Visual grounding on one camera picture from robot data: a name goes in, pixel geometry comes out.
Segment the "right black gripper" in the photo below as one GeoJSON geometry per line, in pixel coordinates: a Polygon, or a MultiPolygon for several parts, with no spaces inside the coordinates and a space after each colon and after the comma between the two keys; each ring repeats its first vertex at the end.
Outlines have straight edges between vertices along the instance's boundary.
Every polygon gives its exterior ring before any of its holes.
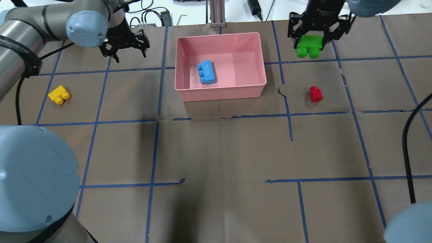
{"type": "Polygon", "coordinates": [[[339,15],[344,0],[309,0],[306,10],[299,14],[290,12],[287,37],[297,48],[300,38],[307,32],[323,32],[322,47],[348,34],[355,21],[355,15],[339,15]]]}

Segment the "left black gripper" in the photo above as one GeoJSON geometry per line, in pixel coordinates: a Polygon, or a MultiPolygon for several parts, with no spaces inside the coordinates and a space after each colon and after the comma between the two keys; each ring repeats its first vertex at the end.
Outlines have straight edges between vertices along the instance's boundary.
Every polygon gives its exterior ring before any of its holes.
{"type": "Polygon", "coordinates": [[[150,48],[150,42],[144,30],[140,29],[133,33],[126,19],[123,19],[117,26],[109,28],[106,38],[107,41],[99,46],[99,50],[104,57],[114,58],[116,63],[120,63],[117,55],[119,49],[136,48],[146,58],[146,51],[150,48]]]}

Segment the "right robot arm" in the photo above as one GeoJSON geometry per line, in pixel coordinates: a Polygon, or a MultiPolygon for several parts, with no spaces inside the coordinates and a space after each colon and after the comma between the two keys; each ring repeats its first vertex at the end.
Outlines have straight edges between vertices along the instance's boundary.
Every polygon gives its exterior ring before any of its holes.
{"type": "MultiPolygon", "coordinates": [[[[398,0],[309,0],[303,13],[290,12],[287,36],[293,40],[298,57],[317,58],[327,43],[350,32],[356,17],[371,18],[398,4],[398,0]]],[[[431,242],[431,201],[416,201],[408,152],[409,129],[430,100],[428,95],[419,103],[404,125],[402,151],[411,204],[387,225],[383,235],[387,243],[431,242]]]]}

